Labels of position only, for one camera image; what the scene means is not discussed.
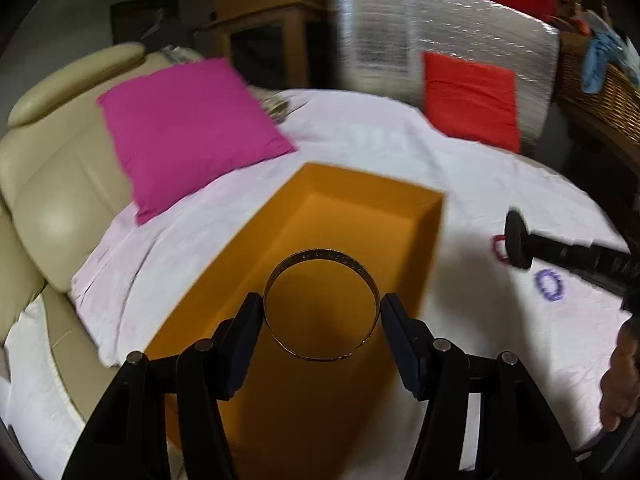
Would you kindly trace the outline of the person's right hand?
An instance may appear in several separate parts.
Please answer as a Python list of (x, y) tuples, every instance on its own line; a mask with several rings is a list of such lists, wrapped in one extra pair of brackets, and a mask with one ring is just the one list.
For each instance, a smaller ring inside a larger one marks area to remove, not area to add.
[(630, 318), (617, 335), (610, 367), (600, 382), (600, 421), (605, 431), (614, 431), (624, 418), (631, 417), (639, 405), (639, 372), (636, 357), (639, 339)]

